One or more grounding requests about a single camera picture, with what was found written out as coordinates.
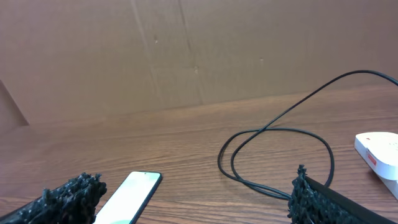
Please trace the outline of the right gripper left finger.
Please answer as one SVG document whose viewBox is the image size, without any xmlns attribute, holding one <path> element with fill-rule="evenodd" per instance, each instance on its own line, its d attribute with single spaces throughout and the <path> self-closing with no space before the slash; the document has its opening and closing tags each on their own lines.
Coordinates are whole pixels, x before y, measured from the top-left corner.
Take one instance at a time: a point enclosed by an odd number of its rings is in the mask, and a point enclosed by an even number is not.
<svg viewBox="0 0 398 224">
<path fill-rule="evenodd" d="M 93 224 L 96 206 L 107 192 L 101 174 L 82 173 L 1 217 L 1 224 Z"/>
</svg>

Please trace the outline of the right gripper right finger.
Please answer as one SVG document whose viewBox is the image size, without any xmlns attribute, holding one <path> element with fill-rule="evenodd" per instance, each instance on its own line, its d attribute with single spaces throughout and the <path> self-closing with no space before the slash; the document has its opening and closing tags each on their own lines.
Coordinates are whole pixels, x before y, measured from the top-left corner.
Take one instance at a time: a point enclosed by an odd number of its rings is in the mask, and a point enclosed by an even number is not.
<svg viewBox="0 0 398 224">
<path fill-rule="evenodd" d="M 288 218 L 300 224 L 396 224 L 309 178 L 300 165 L 288 201 Z"/>
</svg>

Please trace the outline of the blue Galaxy smartphone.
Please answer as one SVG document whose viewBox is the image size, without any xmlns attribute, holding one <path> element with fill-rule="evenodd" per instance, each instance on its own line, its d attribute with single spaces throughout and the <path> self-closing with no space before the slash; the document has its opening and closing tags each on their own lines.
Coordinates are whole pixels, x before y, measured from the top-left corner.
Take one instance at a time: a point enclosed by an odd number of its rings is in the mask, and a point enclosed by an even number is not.
<svg viewBox="0 0 398 224">
<path fill-rule="evenodd" d="M 161 180 L 159 172 L 131 172 L 97 213 L 94 224 L 136 223 Z"/>
</svg>

